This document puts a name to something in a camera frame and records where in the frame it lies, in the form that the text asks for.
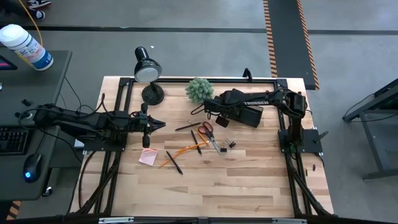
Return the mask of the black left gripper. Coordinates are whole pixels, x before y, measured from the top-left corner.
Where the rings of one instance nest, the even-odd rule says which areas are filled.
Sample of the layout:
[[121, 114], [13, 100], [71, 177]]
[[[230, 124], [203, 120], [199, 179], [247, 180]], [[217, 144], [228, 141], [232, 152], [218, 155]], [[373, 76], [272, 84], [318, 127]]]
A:
[[[131, 116], [130, 132], [143, 133], [143, 137], [142, 137], [143, 148], [149, 148], [149, 146], [150, 146], [150, 137], [149, 137], [150, 122], [149, 122], [149, 117], [147, 115], [147, 110], [148, 110], [148, 104], [143, 103], [143, 104], [141, 104], [140, 111], [134, 111], [130, 114], [130, 116]], [[165, 126], [164, 125], [165, 122], [159, 121], [155, 118], [151, 118], [151, 121], [153, 124], [152, 131], [156, 131]]]

